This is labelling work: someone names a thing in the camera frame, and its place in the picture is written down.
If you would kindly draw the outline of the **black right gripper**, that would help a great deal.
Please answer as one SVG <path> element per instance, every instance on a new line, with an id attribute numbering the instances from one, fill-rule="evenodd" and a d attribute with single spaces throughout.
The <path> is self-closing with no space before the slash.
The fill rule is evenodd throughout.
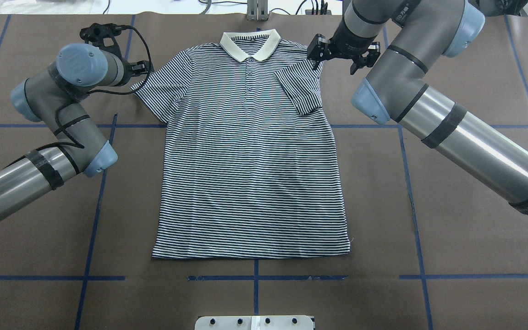
<path id="1" fill-rule="evenodd" d="M 324 35 L 316 34 L 307 48 L 307 59 L 312 61 L 313 70 L 317 70 L 324 61 L 334 58 L 350 59 L 350 75 L 364 67 L 373 67 L 380 56 L 380 43 L 370 40 L 363 42 L 361 47 L 350 47 L 344 45 L 341 48 L 332 39 L 326 39 Z"/>

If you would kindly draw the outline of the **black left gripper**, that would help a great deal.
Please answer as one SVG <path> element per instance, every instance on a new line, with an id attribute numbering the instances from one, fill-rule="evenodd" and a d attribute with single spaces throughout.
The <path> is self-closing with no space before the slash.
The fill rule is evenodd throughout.
<path id="1" fill-rule="evenodd" d="M 121 60 L 124 73 L 120 80 L 120 85 L 124 85 L 130 81 L 132 77 L 140 77 L 141 75 L 149 75 L 154 71 L 153 63 L 148 60 L 141 60 L 138 62 L 127 62 Z"/>

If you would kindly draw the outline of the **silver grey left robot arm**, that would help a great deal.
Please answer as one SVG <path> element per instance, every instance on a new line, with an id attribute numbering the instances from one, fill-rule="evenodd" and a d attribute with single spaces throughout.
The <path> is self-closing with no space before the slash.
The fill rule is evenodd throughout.
<path id="1" fill-rule="evenodd" d="M 152 70 L 150 57 L 128 62 L 92 44 L 73 43 L 14 88 L 11 102 L 32 122 L 27 129 L 48 132 L 49 138 L 0 168 L 0 221 L 78 175 L 94 177 L 111 167 L 119 157 L 81 102 Z"/>

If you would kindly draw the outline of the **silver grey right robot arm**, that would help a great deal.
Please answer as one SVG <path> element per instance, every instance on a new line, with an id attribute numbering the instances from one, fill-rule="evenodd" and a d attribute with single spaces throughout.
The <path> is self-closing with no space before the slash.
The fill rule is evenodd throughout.
<path id="1" fill-rule="evenodd" d="M 314 66 L 346 59 L 369 72 L 351 104 L 394 121 L 528 217 L 528 151 L 434 87 L 430 70 L 471 45 L 485 16 L 468 0 L 352 0 L 331 36 L 317 34 Z"/>

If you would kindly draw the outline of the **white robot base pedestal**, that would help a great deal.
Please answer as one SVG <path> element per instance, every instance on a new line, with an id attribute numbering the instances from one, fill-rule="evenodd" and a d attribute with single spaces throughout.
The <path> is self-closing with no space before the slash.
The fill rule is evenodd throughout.
<path id="1" fill-rule="evenodd" d="M 307 315 L 205 316 L 195 330 L 314 330 L 314 317 Z"/>

